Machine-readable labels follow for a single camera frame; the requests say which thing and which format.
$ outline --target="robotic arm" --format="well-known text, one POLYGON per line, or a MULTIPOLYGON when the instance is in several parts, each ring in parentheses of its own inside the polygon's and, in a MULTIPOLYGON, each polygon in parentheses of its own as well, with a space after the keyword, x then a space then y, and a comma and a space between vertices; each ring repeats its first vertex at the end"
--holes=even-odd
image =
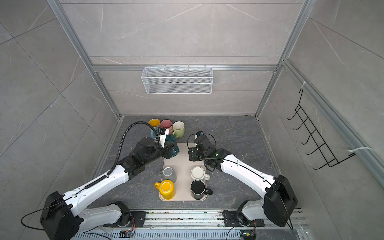
MULTIPOLYGON (((133 123, 123 135, 116 161, 109 171, 76 189, 61 195, 56 191, 47 197, 40 223, 51 240, 69 240, 78 231, 99 225, 124 227, 129 223, 131 213, 122 202, 94 209, 86 207, 114 187, 131 180, 145 169, 146 164, 159 157, 169 159, 179 152, 175 140, 169 139, 173 135, 167 136, 168 130, 160 128, 155 140, 142 138, 127 157, 119 160, 127 132, 138 123, 146 124, 156 132, 146 122, 133 123)), ((204 161, 206 168, 238 178, 263 198, 243 202, 237 210, 239 222, 247 224, 254 219, 268 217, 278 226, 285 226, 297 205, 288 180, 281 175, 276 178, 252 168, 229 151, 216 149, 202 132, 198 135, 194 140, 196 147, 189 150, 190 160, 198 158, 204 161)))

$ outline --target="black mug handle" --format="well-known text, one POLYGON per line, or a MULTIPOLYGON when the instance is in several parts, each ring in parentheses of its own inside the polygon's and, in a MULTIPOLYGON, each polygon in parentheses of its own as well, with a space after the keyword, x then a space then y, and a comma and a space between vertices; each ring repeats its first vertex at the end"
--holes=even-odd
POLYGON ((204 194, 208 195, 208 196, 212 195, 212 193, 213 193, 213 191, 209 188, 205 189, 205 191, 204 191, 204 194))

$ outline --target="black mug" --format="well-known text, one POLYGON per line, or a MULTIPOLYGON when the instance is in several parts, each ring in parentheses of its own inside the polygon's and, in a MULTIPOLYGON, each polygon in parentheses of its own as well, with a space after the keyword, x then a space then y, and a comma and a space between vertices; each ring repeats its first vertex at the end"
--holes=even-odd
POLYGON ((199 179, 191 183, 191 194, 194 199, 200 200, 204 195, 212 195, 213 191, 205 187, 205 183, 199 179))

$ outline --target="light green mug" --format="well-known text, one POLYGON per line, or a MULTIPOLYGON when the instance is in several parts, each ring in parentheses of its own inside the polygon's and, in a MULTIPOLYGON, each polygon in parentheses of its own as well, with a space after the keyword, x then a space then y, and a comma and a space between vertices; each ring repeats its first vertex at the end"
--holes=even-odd
POLYGON ((175 122, 173 124, 173 135, 175 137, 182 137, 185 133, 185 125, 183 122, 175 122))

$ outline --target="wire basket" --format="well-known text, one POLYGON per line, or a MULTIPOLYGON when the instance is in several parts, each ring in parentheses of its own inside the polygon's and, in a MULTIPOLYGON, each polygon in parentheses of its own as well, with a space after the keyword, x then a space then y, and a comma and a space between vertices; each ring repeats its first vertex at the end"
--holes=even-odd
POLYGON ((141 79, 148 94, 211 93, 210 67, 146 67, 141 79))

